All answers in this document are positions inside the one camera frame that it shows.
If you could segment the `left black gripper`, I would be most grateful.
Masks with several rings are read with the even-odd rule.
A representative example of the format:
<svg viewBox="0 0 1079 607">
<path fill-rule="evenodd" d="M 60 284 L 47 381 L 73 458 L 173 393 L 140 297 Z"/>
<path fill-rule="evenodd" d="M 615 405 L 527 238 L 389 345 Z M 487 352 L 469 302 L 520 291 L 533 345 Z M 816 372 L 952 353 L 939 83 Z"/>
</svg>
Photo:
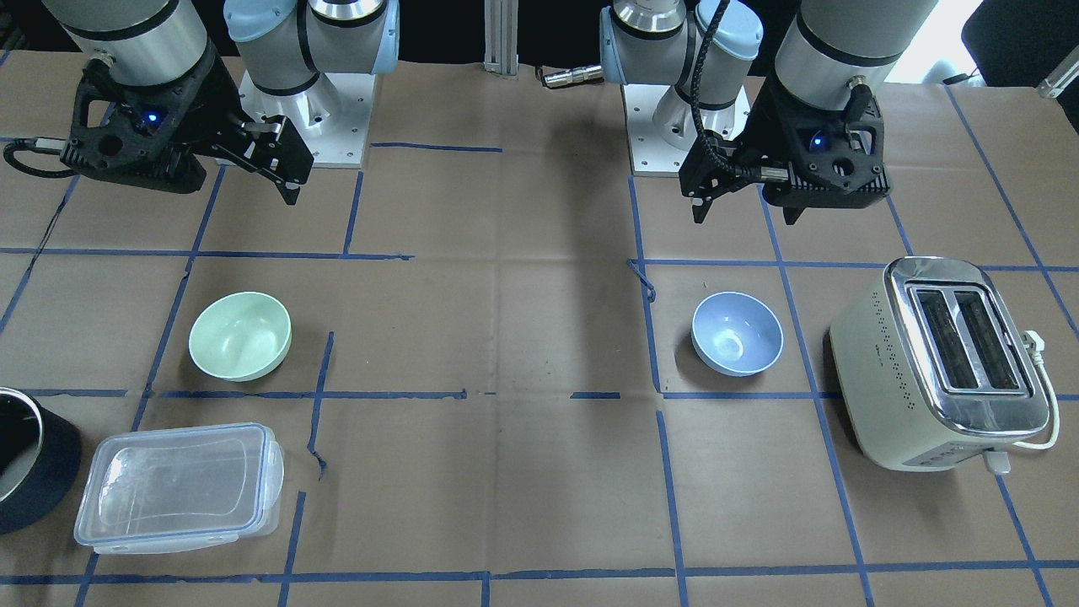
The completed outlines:
<svg viewBox="0 0 1079 607">
<path fill-rule="evenodd" d="M 839 88 L 839 109 L 820 109 L 767 78 L 745 130 L 733 141 L 706 132 L 679 169 L 691 218 L 702 224 L 714 199 L 761 184 L 765 201 L 794 226 L 809 208 L 861 210 L 889 196 L 883 118 L 863 78 Z"/>
</svg>

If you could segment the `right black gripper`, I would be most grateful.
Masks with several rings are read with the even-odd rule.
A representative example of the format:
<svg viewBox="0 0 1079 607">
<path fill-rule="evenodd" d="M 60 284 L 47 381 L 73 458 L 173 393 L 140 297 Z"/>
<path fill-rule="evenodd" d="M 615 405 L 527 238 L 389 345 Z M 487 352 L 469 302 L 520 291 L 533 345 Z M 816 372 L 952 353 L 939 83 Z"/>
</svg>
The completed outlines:
<svg viewBox="0 0 1079 607">
<path fill-rule="evenodd" d="M 292 121 L 257 120 L 216 47 L 177 79 L 120 84 L 99 58 L 83 67 L 62 164 L 92 180 L 189 195 L 204 184 L 200 157 L 227 160 L 267 177 L 287 205 L 299 201 L 314 157 Z"/>
</svg>

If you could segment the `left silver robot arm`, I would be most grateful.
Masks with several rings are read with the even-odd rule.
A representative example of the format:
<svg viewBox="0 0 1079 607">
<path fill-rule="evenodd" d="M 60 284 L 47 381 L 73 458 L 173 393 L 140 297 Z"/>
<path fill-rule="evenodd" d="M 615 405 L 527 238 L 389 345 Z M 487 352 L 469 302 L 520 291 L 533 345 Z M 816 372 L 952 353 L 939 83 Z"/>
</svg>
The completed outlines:
<svg viewBox="0 0 1079 607">
<path fill-rule="evenodd" d="M 862 210 L 889 195 L 883 81 L 932 1 L 803 1 L 745 128 L 723 133 L 765 35 L 740 1 L 615 1 L 599 19 L 604 79 L 667 85 L 687 110 L 679 188 L 702 223 L 718 197 L 760 185 L 794 224 L 805 210 Z"/>
</svg>

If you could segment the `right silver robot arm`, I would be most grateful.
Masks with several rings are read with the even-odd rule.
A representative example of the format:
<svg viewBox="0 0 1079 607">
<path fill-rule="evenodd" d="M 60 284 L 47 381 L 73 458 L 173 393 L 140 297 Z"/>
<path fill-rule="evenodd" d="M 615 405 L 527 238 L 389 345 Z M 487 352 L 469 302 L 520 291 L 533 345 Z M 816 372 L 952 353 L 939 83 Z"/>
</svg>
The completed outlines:
<svg viewBox="0 0 1079 607">
<path fill-rule="evenodd" d="M 236 84 L 191 1 L 49 1 L 86 54 L 59 160 L 91 180 L 189 195 L 201 158 L 288 205 L 311 170 L 361 164 L 371 85 L 400 57 L 397 1 L 228 1 Z"/>
</svg>

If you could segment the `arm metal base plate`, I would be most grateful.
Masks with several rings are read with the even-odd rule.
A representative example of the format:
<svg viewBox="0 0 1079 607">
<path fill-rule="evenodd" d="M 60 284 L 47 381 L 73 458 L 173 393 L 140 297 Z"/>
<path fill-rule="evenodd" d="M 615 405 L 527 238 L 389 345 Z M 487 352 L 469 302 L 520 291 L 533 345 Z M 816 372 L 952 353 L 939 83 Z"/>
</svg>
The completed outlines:
<svg viewBox="0 0 1079 607">
<path fill-rule="evenodd" d="M 623 100 L 632 175 L 675 178 L 696 141 L 689 104 L 656 84 L 627 84 Z"/>
<path fill-rule="evenodd" d="M 302 136 L 317 169 L 361 169 L 380 78 L 328 73 L 308 91 L 274 96 L 240 82 L 240 104 L 252 118 L 285 115 Z"/>
</svg>

